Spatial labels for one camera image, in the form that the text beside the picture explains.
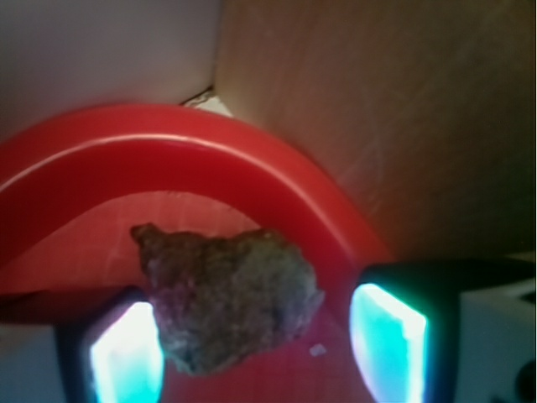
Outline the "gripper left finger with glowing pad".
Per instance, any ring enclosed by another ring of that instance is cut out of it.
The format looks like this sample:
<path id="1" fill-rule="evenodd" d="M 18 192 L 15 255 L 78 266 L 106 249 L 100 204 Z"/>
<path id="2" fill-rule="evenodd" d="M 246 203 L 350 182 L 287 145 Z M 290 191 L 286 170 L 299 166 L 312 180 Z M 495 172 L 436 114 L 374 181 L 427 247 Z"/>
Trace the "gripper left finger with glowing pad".
<path id="1" fill-rule="evenodd" d="M 138 287 L 94 290 L 87 309 L 55 326 L 68 402 L 159 402 L 163 350 L 154 307 Z"/>

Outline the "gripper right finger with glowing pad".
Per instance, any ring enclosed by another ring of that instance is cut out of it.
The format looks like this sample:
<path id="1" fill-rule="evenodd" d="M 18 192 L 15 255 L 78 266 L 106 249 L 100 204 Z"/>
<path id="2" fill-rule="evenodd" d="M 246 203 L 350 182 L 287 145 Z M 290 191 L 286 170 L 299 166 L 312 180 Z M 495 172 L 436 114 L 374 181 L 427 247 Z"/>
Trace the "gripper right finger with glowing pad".
<path id="1" fill-rule="evenodd" d="M 350 341 L 376 402 L 533 402 L 536 266 L 520 259 L 373 264 Z"/>

